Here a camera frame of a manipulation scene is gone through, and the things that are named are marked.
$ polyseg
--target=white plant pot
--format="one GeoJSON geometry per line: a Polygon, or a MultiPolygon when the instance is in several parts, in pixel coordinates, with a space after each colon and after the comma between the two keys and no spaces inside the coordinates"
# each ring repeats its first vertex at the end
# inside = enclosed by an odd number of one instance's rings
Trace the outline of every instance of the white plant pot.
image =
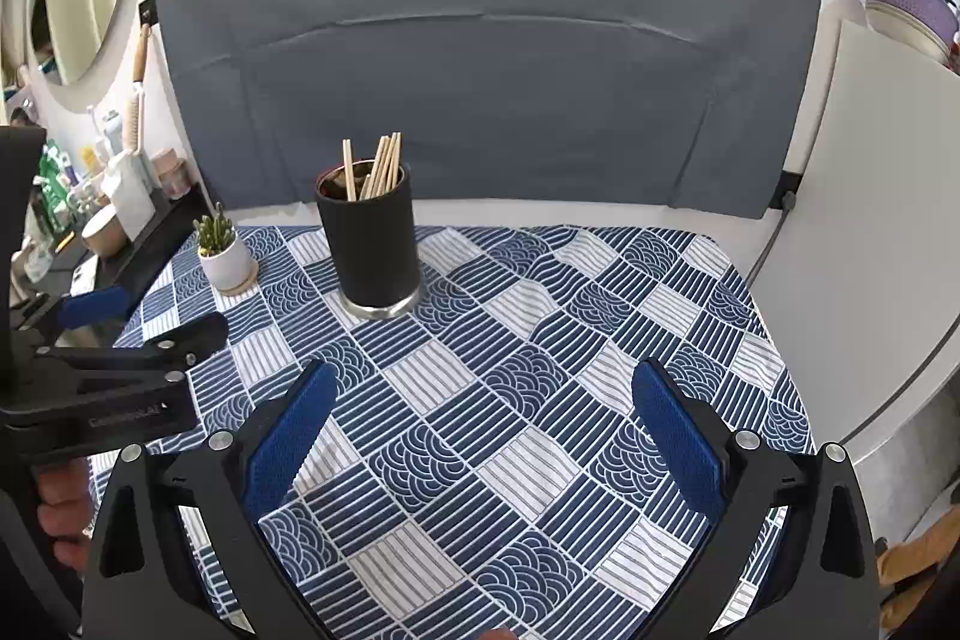
{"type": "MultiPolygon", "coordinates": [[[[200,256],[200,249],[197,249],[197,255],[200,256]]],[[[223,253],[208,258],[200,256],[203,273],[217,290],[233,290],[243,285],[250,276],[252,263],[250,250],[240,235],[233,238],[230,247],[223,253]]]]}

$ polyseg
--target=floor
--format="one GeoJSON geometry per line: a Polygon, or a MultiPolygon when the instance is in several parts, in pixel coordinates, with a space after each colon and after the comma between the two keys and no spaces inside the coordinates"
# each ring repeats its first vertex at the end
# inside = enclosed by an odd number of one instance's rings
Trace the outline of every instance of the floor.
{"type": "Polygon", "coordinates": [[[874,538],[907,539],[960,467],[954,378],[892,439],[856,464],[874,538]]]}

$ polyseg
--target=silver bolt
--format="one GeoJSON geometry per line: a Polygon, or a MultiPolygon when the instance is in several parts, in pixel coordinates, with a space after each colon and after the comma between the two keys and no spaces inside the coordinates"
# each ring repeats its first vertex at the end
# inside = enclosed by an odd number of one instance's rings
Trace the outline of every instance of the silver bolt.
{"type": "Polygon", "coordinates": [[[760,448],[760,438],[750,431],[750,429],[741,429],[734,437],[736,444],[745,451],[755,451],[760,448]]]}
{"type": "Polygon", "coordinates": [[[847,451],[845,451],[835,442],[830,442],[827,444],[827,447],[824,448],[824,451],[827,454],[827,458],[829,458],[831,461],[836,461],[838,464],[841,464],[847,460],[847,451]]]}
{"type": "Polygon", "coordinates": [[[211,451],[226,451],[233,444],[233,432],[227,432],[226,429],[213,432],[206,444],[210,446],[211,451]]]}
{"type": "Polygon", "coordinates": [[[141,453],[143,453],[143,448],[134,442],[133,445],[128,445],[126,448],[123,448],[123,450],[120,451],[120,458],[122,458],[123,461],[130,463],[131,461],[136,461],[138,458],[140,458],[141,453]]]}

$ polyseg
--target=blue and white patterned tablecloth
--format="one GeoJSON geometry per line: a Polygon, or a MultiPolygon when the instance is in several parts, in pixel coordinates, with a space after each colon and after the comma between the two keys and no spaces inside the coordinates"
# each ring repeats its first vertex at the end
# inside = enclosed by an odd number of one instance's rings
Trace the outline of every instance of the blue and white patterned tablecloth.
{"type": "MultiPolygon", "coordinates": [[[[200,314],[229,348],[190,373],[192,447],[240,426],[309,357],[339,398],[286,503],[260,522],[341,640],[621,640],[704,534],[632,409],[632,367],[664,362],[731,428],[809,452],[800,397],[747,287],[710,240],[666,229],[419,227],[413,314],[361,322],[338,303],[323,232],[241,228],[256,287],[210,289],[192,239],[117,344],[200,314]]],[[[116,453],[93,456],[98,500],[116,453]]],[[[771,511],[721,619],[741,617],[784,520],[771,511]]],[[[243,624],[199,514],[184,509],[218,611],[243,624]]]]}

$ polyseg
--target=gray fabric backdrop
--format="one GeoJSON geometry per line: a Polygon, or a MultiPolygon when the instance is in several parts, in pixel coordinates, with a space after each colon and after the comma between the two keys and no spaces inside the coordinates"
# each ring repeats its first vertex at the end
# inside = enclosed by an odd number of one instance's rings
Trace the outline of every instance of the gray fabric backdrop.
{"type": "Polygon", "coordinates": [[[157,0],[184,124],[227,207],[312,197],[400,130],[423,199],[759,217],[820,0],[157,0]]]}

